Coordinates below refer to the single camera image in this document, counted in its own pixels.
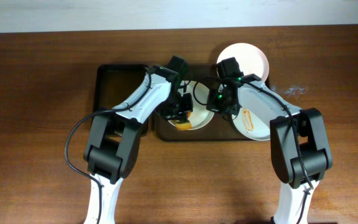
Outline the green and orange sponge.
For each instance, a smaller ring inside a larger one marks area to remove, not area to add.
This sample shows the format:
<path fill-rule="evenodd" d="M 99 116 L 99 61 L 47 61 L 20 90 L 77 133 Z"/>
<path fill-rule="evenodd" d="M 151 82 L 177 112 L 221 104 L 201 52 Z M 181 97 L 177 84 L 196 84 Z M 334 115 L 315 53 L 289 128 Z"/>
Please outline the green and orange sponge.
<path fill-rule="evenodd" d="M 187 112 L 186 114 L 186 118 L 183 120 L 176 120 L 175 121 L 175 127 L 177 128 L 177 130 L 180 131 L 186 131 L 192 128 L 192 124 L 191 122 L 188 120 L 188 118 L 191 115 L 191 111 Z"/>

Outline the white plate tray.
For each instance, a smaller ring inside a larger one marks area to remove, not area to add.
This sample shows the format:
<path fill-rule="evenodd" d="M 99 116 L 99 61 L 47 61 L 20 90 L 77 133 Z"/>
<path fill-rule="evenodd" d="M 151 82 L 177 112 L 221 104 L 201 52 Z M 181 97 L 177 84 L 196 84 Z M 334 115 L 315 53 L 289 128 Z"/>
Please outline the white plate tray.
<path fill-rule="evenodd" d="M 206 109 L 205 105 L 199 104 L 193 97 L 193 89 L 194 85 L 196 84 L 196 81 L 182 81 L 181 84 L 188 83 L 186 87 L 186 91 L 183 91 L 183 89 L 179 89 L 179 93 L 190 93 L 193 100 L 193 111 L 188 116 L 189 125 L 185 129 L 185 131 L 192 131 L 199 128 L 202 128 L 203 126 L 206 126 L 213 118 L 214 113 L 212 111 L 208 111 Z M 197 84 L 196 90 L 195 90 L 196 97 L 198 101 L 202 103 L 206 103 L 208 99 L 209 94 L 209 88 L 205 86 L 202 83 Z"/>

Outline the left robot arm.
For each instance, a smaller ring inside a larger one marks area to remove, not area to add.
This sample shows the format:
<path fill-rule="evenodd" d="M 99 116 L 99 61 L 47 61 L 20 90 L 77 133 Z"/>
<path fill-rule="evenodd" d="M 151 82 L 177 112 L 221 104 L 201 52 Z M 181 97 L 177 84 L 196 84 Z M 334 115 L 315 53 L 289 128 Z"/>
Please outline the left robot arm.
<path fill-rule="evenodd" d="M 137 160 L 143 124 L 154 112 L 189 129 L 193 111 L 189 93 L 182 80 L 188 63 L 171 58 L 167 66 L 144 64 L 112 64 L 104 72 L 139 72 L 144 75 L 139 87 L 122 103 L 110 110 L 94 112 L 93 122 L 83 158 L 88 163 L 91 195 L 85 223 L 114 223 L 119 189 Z"/>

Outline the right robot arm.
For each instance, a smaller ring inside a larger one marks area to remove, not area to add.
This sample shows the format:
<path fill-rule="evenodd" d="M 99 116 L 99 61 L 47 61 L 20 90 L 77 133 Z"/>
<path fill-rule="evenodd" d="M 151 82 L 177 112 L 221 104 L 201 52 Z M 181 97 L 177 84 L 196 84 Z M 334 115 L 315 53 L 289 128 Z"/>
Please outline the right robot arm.
<path fill-rule="evenodd" d="M 271 223 L 306 223 L 315 188 L 333 166 L 323 115 L 288 103 L 256 74 L 244 74 L 234 57 L 216 68 L 222 88 L 209 91 L 207 110 L 235 118 L 246 108 L 270 130 L 271 161 L 281 181 Z"/>

